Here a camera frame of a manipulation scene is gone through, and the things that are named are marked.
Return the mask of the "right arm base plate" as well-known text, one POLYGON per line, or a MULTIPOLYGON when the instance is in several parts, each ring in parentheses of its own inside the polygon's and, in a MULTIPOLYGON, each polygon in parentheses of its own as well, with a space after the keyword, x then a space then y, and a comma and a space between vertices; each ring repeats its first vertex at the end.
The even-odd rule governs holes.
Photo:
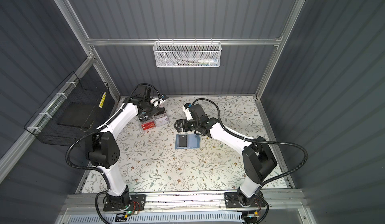
POLYGON ((226 208, 234 209, 234 208, 264 208, 266 204, 262 200, 263 193, 260 191, 257 194, 254 194, 251 198, 243 195, 242 192, 225 192, 224 200, 226 208))

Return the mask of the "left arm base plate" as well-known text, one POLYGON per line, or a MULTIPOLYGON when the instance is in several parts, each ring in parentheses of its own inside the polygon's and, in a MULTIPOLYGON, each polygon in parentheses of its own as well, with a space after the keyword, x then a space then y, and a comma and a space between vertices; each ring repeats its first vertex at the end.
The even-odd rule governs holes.
POLYGON ((103 199, 103 211, 143 211, 146 203, 146 195, 135 194, 124 197, 114 197, 107 194, 103 199))

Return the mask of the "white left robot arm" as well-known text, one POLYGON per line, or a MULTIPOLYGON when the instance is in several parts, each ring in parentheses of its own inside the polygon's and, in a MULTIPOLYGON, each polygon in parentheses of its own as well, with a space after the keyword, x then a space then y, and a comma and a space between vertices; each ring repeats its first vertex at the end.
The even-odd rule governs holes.
POLYGON ((116 142, 123 128, 138 115, 149 119, 157 114, 167 96, 148 83, 140 83, 117 111, 86 141, 86 158, 99 171, 107 184, 107 193, 121 197, 127 189, 117 164, 120 149, 116 142))

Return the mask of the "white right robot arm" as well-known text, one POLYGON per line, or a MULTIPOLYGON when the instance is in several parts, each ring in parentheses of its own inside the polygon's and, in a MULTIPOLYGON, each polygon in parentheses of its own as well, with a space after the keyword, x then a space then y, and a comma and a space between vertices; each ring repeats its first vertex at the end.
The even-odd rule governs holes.
POLYGON ((263 137, 250 139, 234 130, 223 126, 219 119, 209 118, 199 104, 187 103, 183 106, 186 118, 177 120, 175 129, 196 131, 211 139, 220 141, 241 155, 246 174, 244 182, 239 187, 240 197, 250 199, 262 188, 262 182, 277 166, 270 146, 263 137))

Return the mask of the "blue leather card wallet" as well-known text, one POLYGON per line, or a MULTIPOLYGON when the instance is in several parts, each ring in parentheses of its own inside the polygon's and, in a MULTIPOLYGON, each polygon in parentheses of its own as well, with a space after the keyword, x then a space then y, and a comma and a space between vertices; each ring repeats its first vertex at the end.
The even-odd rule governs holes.
POLYGON ((175 149, 198 149, 200 140, 197 134, 178 134, 175 139, 175 149))

